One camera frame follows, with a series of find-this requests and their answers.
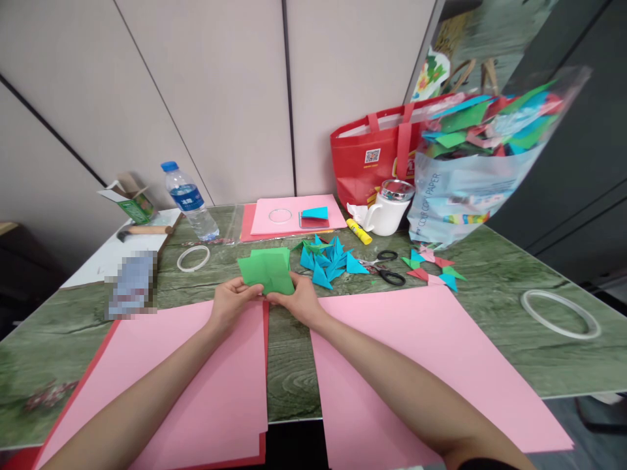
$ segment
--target hand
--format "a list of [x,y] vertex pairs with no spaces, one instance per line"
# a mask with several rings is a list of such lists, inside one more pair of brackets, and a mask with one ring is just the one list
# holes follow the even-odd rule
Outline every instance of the hand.
[[329,314],[318,302],[314,284],[309,277],[293,272],[290,272],[289,276],[296,287],[296,291],[292,295],[286,296],[278,292],[271,292],[266,298],[274,304],[282,305],[302,324],[315,330],[321,322],[329,317]]
[[244,306],[263,292],[262,284],[248,287],[243,277],[236,277],[216,287],[214,308],[207,322],[209,329],[215,328],[225,336],[234,330]]

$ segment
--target forearm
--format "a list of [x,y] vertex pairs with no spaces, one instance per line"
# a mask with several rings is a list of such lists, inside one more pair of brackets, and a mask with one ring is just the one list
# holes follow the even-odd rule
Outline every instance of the forearm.
[[451,387],[413,360],[328,316],[313,329],[364,377],[425,444],[456,469],[469,458],[533,468],[516,446]]
[[94,416],[43,469],[127,469],[224,337],[218,328],[199,330]]

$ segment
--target red tote bag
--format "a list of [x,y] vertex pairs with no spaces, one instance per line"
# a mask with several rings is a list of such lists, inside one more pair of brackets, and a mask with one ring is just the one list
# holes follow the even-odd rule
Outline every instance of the red tote bag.
[[344,125],[330,137],[338,196],[346,204],[374,203],[381,183],[398,178],[413,183],[414,157],[422,122],[464,100],[463,93],[391,108]]

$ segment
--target black scissors handle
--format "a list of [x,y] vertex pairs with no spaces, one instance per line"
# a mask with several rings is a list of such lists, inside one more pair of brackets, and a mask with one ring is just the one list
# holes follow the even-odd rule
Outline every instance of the black scissors handle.
[[398,258],[398,253],[392,250],[383,250],[383,251],[380,251],[379,254],[377,255],[378,261],[392,261],[392,260],[395,260],[396,258]]
[[402,286],[405,285],[405,278],[398,273],[392,271],[379,269],[379,275],[385,282],[391,285]]

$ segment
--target qr code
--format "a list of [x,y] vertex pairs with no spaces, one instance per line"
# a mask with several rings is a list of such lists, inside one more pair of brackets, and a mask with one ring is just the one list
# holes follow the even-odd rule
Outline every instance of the qr code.
[[449,197],[449,204],[469,204],[470,197],[451,196]]
[[381,149],[366,150],[366,163],[374,163],[379,161]]

